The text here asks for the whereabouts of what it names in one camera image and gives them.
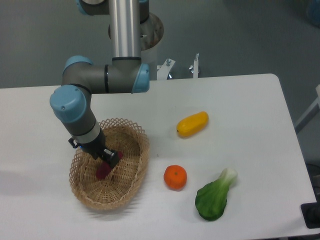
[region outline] plastic vegetable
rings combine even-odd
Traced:
[[[229,187],[237,180],[237,176],[234,169],[226,168],[217,180],[198,190],[195,207],[202,218],[215,221],[224,214]]]
[[[182,166],[171,165],[166,168],[163,179],[169,188],[180,190],[187,183],[187,172]]]
[[[182,119],[177,124],[176,130],[181,137],[189,137],[204,129],[208,121],[208,113],[201,111]]]

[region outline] metal bracket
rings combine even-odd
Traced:
[[[320,112],[320,85],[316,87],[317,98],[306,109],[294,124],[295,133],[298,134]]]
[[[170,74],[170,70],[175,65],[176,61],[168,58],[165,60],[163,65],[157,66],[156,79],[157,80],[167,80]]]

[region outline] white table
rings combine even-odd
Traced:
[[[0,236],[4,240],[249,240],[317,234],[300,205],[315,202],[279,80],[272,74],[154,81],[141,94],[93,95],[98,121],[126,118],[150,139],[149,168],[132,202],[112,212],[84,207],[72,194],[75,153],[49,105],[56,86],[0,89]],[[207,111],[210,123],[189,139],[184,117]],[[167,166],[188,174],[169,190]],[[224,215],[206,222],[198,189],[231,167],[238,182]]]

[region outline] blue joint cap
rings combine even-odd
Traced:
[[[138,74],[136,75],[131,93],[145,93],[150,88],[150,69],[149,65],[142,63]]]
[[[88,13],[86,13],[86,11],[82,8],[80,1],[81,0],[75,0],[76,6],[78,7],[79,12],[82,13],[83,15],[88,15]]]
[[[87,58],[85,56],[80,56],[80,55],[72,56],[66,61],[62,74],[64,74],[65,70],[70,65],[75,64],[75,63],[81,63],[81,62],[82,63],[88,63],[90,65],[94,64],[89,58]]]
[[[76,122],[85,114],[87,101],[79,88],[63,85],[51,95],[50,105],[56,117],[67,124]]]

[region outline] wicker basket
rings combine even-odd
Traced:
[[[121,151],[122,159],[105,179],[98,180],[96,171],[102,160],[94,160],[78,148],[69,181],[72,192],[84,205],[111,210],[127,204],[137,193],[147,171],[149,140],[137,123],[127,119],[107,119],[100,126],[107,148]]]

